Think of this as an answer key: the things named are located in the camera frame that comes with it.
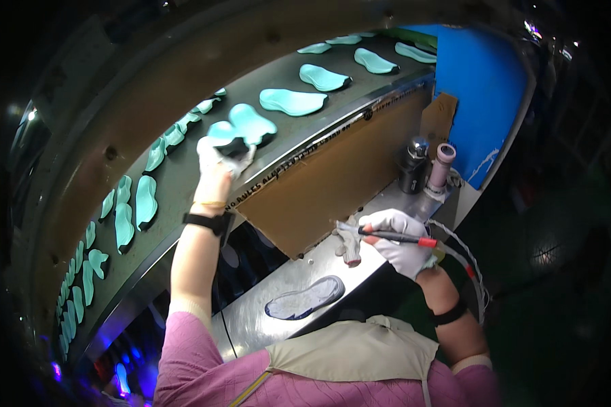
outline pink sweater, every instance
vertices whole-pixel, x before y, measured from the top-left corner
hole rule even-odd
[[[263,349],[224,363],[213,338],[194,315],[178,312],[167,319],[158,365],[154,407],[226,406],[269,365]],[[428,375],[433,407],[499,406],[496,376],[483,365],[455,376],[435,360]],[[321,382],[276,372],[243,406],[424,406],[418,380]]]

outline gold bracelet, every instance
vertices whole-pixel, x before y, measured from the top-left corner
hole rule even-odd
[[[196,203],[204,205],[205,207],[214,207],[219,209],[226,207],[226,202],[224,202],[223,200],[204,200],[203,202],[197,202],[195,200],[192,201],[193,205],[195,205]]]

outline pink bottle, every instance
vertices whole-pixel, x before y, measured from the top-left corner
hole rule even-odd
[[[434,161],[428,181],[433,190],[440,190],[446,185],[446,176],[456,155],[457,151],[450,144],[444,142],[437,147],[437,159]]]

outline black thermos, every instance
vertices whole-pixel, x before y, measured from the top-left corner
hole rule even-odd
[[[401,191],[409,194],[419,193],[425,183],[428,164],[428,148],[430,144],[423,137],[414,137],[405,149],[400,151],[397,163],[401,173],[398,186]]]

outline white sleeve cuff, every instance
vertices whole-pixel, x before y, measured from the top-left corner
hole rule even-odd
[[[493,366],[491,365],[491,359],[489,359],[489,356],[487,356],[487,354],[469,356],[466,359],[462,359],[461,361],[453,365],[450,370],[453,372],[453,374],[457,374],[461,370],[474,365],[484,365],[490,370],[493,370]]]
[[[213,326],[210,322],[210,315],[206,314],[204,309],[200,307],[197,303],[190,301],[186,298],[172,299],[170,301],[170,309],[167,315],[170,316],[173,313],[181,311],[191,313],[196,316],[201,321],[201,323],[206,326],[206,329],[208,330],[210,336],[213,335]]]

